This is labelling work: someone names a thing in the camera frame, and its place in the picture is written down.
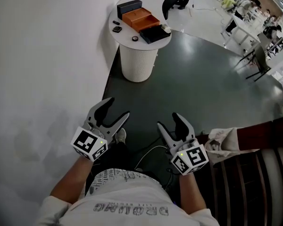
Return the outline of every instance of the white wall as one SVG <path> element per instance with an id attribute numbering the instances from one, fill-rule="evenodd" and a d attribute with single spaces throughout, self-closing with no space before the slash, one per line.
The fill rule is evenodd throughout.
<path id="1" fill-rule="evenodd" d="M 77 154 L 117 45 L 119 0 L 0 0 L 0 226 L 31 225 Z"/>

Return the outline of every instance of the black box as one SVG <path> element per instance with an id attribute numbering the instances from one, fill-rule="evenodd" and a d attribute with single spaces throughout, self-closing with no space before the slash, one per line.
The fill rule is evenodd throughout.
<path id="1" fill-rule="evenodd" d="M 165 30 L 161 28 L 161 25 L 146 28 L 140 31 L 140 36 L 148 43 L 153 43 L 158 40 L 169 37 L 171 33 L 167 33 Z"/>
<path id="2" fill-rule="evenodd" d="M 142 7 L 142 1 L 133 0 L 117 5 L 117 17 L 123 19 L 123 14 Z"/>

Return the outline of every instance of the white t-shirt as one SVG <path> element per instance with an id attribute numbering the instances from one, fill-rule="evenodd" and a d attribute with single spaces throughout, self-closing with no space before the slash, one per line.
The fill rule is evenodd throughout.
<path id="1" fill-rule="evenodd" d="M 241 3 L 240 7 L 237 8 L 237 12 L 241 16 L 245 16 L 251 9 L 251 1 L 245 0 Z"/>
<path id="2" fill-rule="evenodd" d="M 172 203 L 156 180 L 125 172 L 97 175 L 91 194 L 72 205 L 53 196 L 45 198 L 34 225 L 219 226 L 209 209 L 188 215 Z M 100 178 L 103 185 L 97 187 Z"/>

